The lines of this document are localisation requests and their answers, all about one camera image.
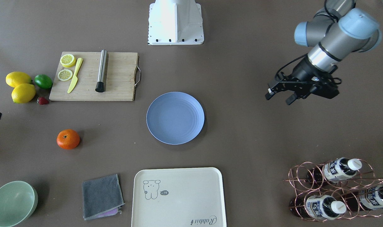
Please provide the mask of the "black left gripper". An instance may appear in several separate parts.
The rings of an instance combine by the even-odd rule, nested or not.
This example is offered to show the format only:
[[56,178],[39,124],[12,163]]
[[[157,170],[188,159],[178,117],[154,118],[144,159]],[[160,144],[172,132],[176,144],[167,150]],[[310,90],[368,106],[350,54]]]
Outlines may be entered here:
[[[282,70],[291,63],[300,60],[294,67],[290,75],[286,75]],[[298,99],[306,99],[314,94],[326,99],[333,99],[339,94],[338,85],[335,82],[340,78],[332,77],[332,73],[337,66],[332,67],[331,72],[324,72],[316,68],[309,61],[307,56],[300,56],[282,66],[275,74],[275,83],[268,83],[268,92],[265,94],[266,100],[270,100],[275,94],[284,91],[292,91],[293,94],[286,99],[286,104],[291,105]]]

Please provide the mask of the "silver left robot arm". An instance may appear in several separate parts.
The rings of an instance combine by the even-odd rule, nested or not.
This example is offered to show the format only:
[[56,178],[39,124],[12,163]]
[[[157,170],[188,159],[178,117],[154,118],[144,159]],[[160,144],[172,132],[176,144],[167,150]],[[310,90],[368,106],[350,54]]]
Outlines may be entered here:
[[267,100],[275,94],[291,91],[286,99],[291,105],[313,94],[333,99],[339,94],[341,79],[333,77],[340,63],[350,53],[376,48],[382,40],[380,25],[354,0],[325,0],[311,21],[301,22],[294,31],[295,43],[311,47],[297,58],[298,64],[286,75],[281,67],[268,84]]

